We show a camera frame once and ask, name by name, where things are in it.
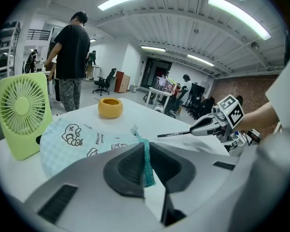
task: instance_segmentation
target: yellow bowl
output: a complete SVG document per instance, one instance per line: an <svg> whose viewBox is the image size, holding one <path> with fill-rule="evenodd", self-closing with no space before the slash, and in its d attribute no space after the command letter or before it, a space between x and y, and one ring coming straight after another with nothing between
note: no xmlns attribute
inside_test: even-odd
<svg viewBox="0 0 290 232"><path fill-rule="evenodd" d="M102 98L98 104L99 114L106 118L117 118L122 114L122 103L116 98Z"/></svg>

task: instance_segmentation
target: floor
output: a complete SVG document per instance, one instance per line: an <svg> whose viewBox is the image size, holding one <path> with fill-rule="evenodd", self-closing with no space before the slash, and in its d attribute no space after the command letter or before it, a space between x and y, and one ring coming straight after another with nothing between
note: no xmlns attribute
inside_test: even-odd
<svg viewBox="0 0 290 232"><path fill-rule="evenodd" d="M132 93L128 91L127 93L115 93L115 92L110 92L110 95L107 93L102 93L102 96L100 96L100 93L92 93L93 88L82 88L81 92L81 100L80 100L80 108L82 107L87 107L91 105L95 105L99 103L99 100L103 97L115 97L115 98L126 98L130 101L139 103L141 105L145 106L145 102L143 100L143 97L146 93L141 92L141 91L136 91L135 93ZM53 115L60 115L65 113L64 107L62 103L54 103L54 100L50 99L50 106L52 110ZM189 116L188 112L186 111L186 108L183 107L181 114L179 116L176 116L176 119L183 121L187 124L192 125L195 120L193 119L192 116Z"/></svg>

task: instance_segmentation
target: railing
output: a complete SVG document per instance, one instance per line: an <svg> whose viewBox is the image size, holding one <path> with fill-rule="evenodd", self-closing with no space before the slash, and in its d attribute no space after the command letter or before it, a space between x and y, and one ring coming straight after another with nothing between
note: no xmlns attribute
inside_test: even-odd
<svg viewBox="0 0 290 232"><path fill-rule="evenodd" d="M27 40L47 41L50 31L29 29Z"/></svg>

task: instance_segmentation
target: fan grille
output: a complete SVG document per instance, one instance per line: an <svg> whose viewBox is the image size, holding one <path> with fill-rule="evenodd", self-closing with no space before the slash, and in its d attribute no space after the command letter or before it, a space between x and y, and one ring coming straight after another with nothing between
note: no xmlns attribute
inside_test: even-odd
<svg viewBox="0 0 290 232"><path fill-rule="evenodd" d="M9 84L1 99L3 123L14 133L28 135L40 126L45 114L45 97L33 79L21 77Z"/></svg>

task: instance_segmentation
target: doorway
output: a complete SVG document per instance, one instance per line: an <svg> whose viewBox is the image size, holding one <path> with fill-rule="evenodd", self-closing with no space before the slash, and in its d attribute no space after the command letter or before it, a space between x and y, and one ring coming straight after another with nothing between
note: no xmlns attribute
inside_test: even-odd
<svg viewBox="0 0 290 232"><path fill-rule="evenodd" d="M160 60L159 58L148 58L141 82L141 87L151 87L155 77L157 76L165 78L171 69L171 65L171 62Z"/></svg>

